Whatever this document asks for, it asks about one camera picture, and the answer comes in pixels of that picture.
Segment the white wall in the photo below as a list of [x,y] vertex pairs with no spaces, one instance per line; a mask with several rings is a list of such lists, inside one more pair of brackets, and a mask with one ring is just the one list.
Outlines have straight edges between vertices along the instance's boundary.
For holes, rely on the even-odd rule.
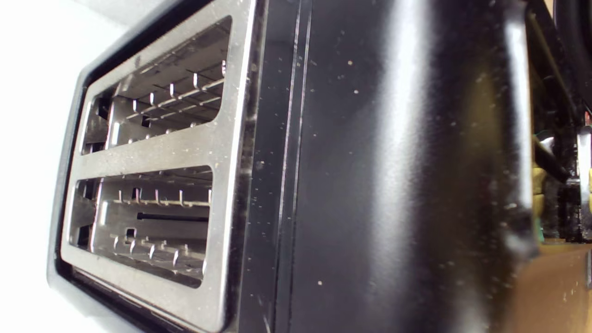
[[68,0],[0,5],[2,331],[101,331],[49,289],[47,240],[76,78],[125,29]]

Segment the wooden surface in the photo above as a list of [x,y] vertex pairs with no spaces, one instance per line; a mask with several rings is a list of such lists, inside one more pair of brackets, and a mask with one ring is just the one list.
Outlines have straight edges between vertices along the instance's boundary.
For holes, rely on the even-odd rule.
[[592,245],[543,245],[518,275],[512,308],[516,333],[592,332],[586,253]]

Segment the toaster slot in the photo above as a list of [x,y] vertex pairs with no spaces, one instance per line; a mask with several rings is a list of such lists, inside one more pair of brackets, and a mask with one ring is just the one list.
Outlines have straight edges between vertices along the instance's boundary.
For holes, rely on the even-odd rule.
[[231,19],[126,75],[89,106],[82,153],[209,123],[220,111]]
[[212,170],[185,168],[80,182],[72,245],[198,287],[204,275]]

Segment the yellow object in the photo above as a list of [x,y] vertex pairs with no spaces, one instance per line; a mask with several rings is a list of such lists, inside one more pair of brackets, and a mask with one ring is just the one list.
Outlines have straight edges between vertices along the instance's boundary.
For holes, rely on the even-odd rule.
[[532,213],[535,215],[535,219],[540,218],[543,215],[543,209],[545,208],[545,196],[543,194],[537,194],[532,197]]
[[543,194],[543,181],[546,172],[542,168],[532,168],[532,194]]

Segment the metal grill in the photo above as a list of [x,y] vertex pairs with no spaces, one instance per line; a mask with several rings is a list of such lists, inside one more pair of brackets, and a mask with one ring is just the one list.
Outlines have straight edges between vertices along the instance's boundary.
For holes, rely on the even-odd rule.
[[226,318],[254,15],[214,0],[91,83],[73,148],[63,260],[194,331]]

